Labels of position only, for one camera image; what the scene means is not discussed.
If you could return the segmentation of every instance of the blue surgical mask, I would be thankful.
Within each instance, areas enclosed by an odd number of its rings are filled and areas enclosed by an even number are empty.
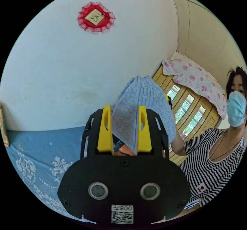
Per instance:
[[[245,119],[247,101],[238,91],[231,92],[227,103],[228,122],[232,127],[240,126]]]

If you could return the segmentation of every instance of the red decoration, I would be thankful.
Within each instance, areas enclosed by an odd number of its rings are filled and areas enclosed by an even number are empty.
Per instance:
[[[94,9],[97,9],[102,15],[105,16],[105,18],[98,25],[95,25],[85,19]],[[92,32],[102,32],[109,29],[113,25],[115,19],[114,14],[106,9],[100,2],[90,2],[83,6],[77,18],[80,27],[84,30],[90,29]]]

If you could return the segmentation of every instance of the blue bedsheet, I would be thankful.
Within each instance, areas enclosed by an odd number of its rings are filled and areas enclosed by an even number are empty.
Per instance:
[[[10,142],[7,153],[26,186],[46,206],[75,220],[79,219],[67,213],[57,190],[68,167],[80,159],[83,131],[84,127],[35,132],[7,131]],[[80,221],[91,222],[84,218]]]

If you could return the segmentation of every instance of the ceiling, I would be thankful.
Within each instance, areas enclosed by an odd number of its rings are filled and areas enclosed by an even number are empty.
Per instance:
[[[174,0],[178,15],[177,51],[207,70],[226,88],[231,68],[246,68],[231,34],[219,19],[196,0]]]

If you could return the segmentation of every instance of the black and white striped shirt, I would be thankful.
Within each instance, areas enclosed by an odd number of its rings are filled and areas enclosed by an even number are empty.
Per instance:
[[[244,154],[244,138],[225,159],[213,162],[209,151],[226,130],[210,128],[185,142],[187,158],[179,166],[190,185],[191,198],[185,209],[210,202],[231,179]]]

